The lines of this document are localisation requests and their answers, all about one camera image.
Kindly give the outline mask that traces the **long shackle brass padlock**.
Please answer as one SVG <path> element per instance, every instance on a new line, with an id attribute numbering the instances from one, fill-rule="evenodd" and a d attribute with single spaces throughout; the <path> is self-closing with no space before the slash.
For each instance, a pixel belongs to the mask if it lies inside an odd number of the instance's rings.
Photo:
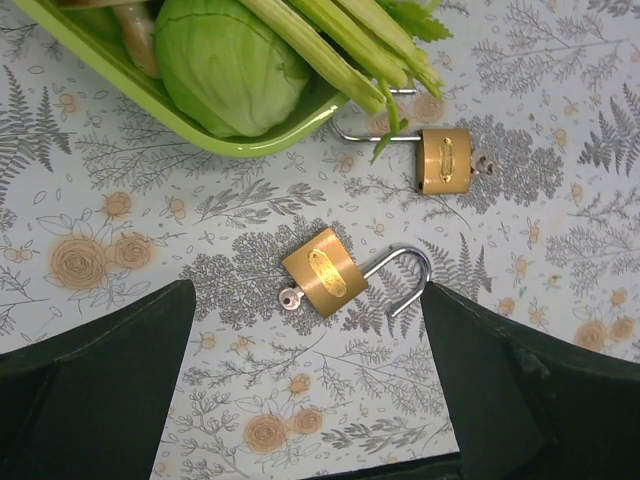
<path id="1" fill-rule="evenodd" d="M 392 92 L 408 97 L 397 104 L 399 127 L 391 127 L 386 114 L 369 120 L 369 134 L 355 135 L 330 122 L 333 132 L 351 143 L 374 146 L 373 157 L 393 144 L 410 144 L 415 155 L 416 190 L 422 195 L 463 194 L 469 191 L 474 174 L 489 175 L 493 161 L 482 150 L 474 150 L 467 128 L 441 123 L 446 104 L 426 91 L 403 88 Z"/>

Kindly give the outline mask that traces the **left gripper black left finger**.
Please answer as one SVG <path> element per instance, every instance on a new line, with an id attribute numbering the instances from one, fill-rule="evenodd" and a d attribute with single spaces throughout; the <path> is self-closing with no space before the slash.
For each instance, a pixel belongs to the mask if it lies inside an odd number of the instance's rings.
<path id="1" fill-rule="evenodd" d="M 149 478 L 195 306 L 178 280 L 2 354 L 2 478 Z"/>

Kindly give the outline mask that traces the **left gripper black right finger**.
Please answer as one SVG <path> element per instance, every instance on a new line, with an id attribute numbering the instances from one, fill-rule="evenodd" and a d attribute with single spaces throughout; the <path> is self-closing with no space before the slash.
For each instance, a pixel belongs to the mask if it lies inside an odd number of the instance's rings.
<path id="1" fill-rule="evenodd" d="M 638 364 L 434 282 L 421 306 L 465 478 L 638 478 Z"/>

